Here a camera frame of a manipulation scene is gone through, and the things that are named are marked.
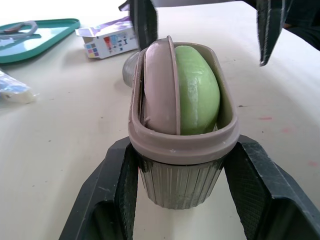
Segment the ribbed plastic cup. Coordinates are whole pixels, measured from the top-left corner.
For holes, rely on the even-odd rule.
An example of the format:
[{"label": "ribbed plastic cup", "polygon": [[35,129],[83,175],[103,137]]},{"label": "ribbed plastic cup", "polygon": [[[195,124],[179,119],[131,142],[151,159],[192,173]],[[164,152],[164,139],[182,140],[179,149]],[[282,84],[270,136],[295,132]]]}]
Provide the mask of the ribbed plastic cup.
[{"label": "ribbed plastic cup", "polygon": [[224,156],[239,138],[236,106],[218,59],[208,47],[194,43],[174,46],[195,48],[211,67],[220,90],[217,130],[200,135],[172,135],[156,132],[141,124],[141,95],[144,81],[143,50],[138,57],[128,121],[130,141],[138,152],[139,167],[148,197],[168,209],[189,209],[211,194],[222,169]]}]

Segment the green plastic tray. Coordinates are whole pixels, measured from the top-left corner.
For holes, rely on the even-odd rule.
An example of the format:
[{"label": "green plastic tray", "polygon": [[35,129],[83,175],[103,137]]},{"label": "green plastic tray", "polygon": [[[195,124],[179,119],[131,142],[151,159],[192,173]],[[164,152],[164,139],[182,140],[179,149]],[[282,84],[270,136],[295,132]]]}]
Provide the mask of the green plastic tray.
[{"label": "green plastic tray", "polygon": [[[16,40],[6,46],[0,46],[0,64],[13,63],[35,57],[80,27],[79,20],[75,18],[39,20],[35,22],[38,25],[38,29],[32,36]],[[0,30],[8,29],[17,23],[0,26]],[[24,26],[20,32],[28,32],[28,29],[30,29],[30,26]]]}]

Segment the small cardboard box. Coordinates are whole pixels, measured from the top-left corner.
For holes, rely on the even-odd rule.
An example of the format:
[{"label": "small cardboard box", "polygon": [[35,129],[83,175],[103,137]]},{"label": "small cardboard box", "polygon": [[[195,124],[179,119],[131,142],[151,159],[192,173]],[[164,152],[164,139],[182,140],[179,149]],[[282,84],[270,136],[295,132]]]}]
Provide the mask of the small cardboard box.
[{"label": "small cardboard box", "polygon": [[128,16],[94,27],[79,28],[75,32],[83,38],[88,58],[105,59],[138,48]]}]

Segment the green soap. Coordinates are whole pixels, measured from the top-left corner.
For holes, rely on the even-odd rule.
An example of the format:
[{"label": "green soap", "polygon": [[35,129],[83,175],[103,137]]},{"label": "green soap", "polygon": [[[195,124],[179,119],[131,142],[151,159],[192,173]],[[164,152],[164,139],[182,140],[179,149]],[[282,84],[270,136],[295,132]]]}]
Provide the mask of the green soap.
[{"label": "green soap", "polygon": [[175,48],[179,76],[181,135],[212,132],[220,106],[217,79],[201,54],[191,46]]}]

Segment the white table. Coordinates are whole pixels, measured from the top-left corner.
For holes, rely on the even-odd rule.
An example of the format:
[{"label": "white table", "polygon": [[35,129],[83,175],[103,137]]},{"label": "white table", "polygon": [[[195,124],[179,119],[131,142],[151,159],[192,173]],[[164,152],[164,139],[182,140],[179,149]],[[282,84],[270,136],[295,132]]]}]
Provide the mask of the white table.
[{"label": "white table", "polygon": [[[85,5],[67,3],[52,6],[53,13],[32,9],[29,15],[22,2],[20,17],[2,15],[0,24],[29,16],[98,24],[118,16],[121,2],[108,13],[97,7],[86,14]],[[283,31],[269,64],[259,67],[256,12],[243,2],[160,8],[158,19],[160,38],[171,35],[216,52],[234,100],[243,106],[241,134],[260,142],[320,208],[320,52]],[[59,238],[83,182],[108,148],[128,135],[131,88],[123,83],[122,65],[130,54],[89,60],[73,34],[30,62],[4,68],[39,96],[35,103],[0,109],[1,240]],[[134,239],[245,240],[224,172],[206,202],[189,210],[153,204],[140,181]]]}]

